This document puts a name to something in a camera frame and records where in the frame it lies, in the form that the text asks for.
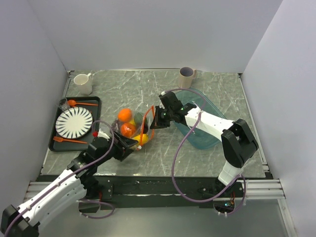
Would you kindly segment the small orange pumpkin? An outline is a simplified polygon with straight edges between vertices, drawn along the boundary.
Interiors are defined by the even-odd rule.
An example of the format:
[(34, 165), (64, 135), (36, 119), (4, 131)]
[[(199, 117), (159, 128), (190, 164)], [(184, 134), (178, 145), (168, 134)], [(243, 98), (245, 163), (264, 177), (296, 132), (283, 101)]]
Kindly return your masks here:
[(131, 138), (136, 132), (136, 127), (127, 122), (120, 127), (120, 132), (124, 137)]

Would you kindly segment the green lime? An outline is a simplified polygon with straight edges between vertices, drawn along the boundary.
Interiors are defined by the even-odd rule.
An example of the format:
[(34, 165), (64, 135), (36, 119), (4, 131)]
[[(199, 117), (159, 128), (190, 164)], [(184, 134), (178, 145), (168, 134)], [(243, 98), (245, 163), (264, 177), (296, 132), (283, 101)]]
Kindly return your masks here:
[(144, 115), (140, 112), (137, 112), (135, 115), (134, 115), (134, 122), (135, 124), (141, 124), (143, 122), (143, 118), (144, 118)]

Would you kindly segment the clear zip top bag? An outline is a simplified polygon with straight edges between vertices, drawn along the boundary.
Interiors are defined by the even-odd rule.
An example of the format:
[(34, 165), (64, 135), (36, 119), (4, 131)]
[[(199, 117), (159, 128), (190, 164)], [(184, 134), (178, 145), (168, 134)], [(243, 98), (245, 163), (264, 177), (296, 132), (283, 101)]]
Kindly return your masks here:
[(118, 132), (123, 137), (137, 141), (132, 149), (140, 150), (154, 138), (155, 131), (150, 128), (154, 115), (153, 106), (144, 113), (130, 108), (123, 108), (118, 112), (111, 127), (113, 131)]

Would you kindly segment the orange tangerine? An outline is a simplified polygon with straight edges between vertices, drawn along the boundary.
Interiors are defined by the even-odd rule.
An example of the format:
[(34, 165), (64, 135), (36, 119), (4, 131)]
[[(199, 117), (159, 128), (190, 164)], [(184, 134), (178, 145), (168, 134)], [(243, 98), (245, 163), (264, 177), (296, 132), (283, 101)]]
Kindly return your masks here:
[(119, 111), (117, 118), (123, 123), (130, 122), (133, 118), (133, 112), (129, 108), (123, 108)]

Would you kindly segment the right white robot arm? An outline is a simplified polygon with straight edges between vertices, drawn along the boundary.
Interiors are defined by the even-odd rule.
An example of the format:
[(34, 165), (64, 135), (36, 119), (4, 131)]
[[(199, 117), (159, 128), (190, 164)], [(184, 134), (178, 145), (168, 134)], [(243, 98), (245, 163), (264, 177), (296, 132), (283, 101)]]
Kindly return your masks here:
[(216, 191), (220, 196), (227, 197), (234, 189), (231, 181), (241, 174), (245, 163), (259, 148), (247, 122), (212, 115), (196, 104), (184, 105), (171, 90), (162, 92), (159, 98), (160, 105), (156, 106), (150, 129), (167, 128), (174, 122), (198, 129), (222, 142), (226, 162), (218, 176)]

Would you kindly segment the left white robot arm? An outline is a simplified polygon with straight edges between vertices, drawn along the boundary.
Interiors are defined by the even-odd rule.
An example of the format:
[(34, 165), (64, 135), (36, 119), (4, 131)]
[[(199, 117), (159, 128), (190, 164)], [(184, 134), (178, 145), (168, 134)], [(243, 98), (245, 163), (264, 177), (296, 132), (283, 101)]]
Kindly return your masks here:
[(98, 166), (112, 158), (123, 161), (137, 144), (116, 132), (110, 138), (95, 137), (46, 188), (18, 207), (8, 206), (2, 213), (0, 231), (6, 237), (39, 236), (43, 220), (77, 200), (98, 196), (94, 178)]

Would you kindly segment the purple grape bunch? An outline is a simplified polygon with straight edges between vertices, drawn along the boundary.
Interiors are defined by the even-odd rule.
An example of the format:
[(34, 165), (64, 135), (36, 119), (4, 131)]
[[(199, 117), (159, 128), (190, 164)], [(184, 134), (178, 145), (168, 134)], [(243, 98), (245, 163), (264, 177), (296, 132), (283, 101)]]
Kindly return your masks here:
[(119, 119), (115, 119), (111, 125), (112, 130), (115, 132), (119, 132), (120, 131), (120, 127), (121, 127), (121, 121)]

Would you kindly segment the dark avocado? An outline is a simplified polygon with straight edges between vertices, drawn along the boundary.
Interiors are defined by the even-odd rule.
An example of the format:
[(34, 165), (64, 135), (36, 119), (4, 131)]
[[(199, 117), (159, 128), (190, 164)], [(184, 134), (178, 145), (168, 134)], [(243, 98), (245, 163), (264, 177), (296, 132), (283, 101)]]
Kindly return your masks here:
[(143, 133), (148, 133), (148, 124), (147, 123), (144, 123), (144, 126), (143, 126)]

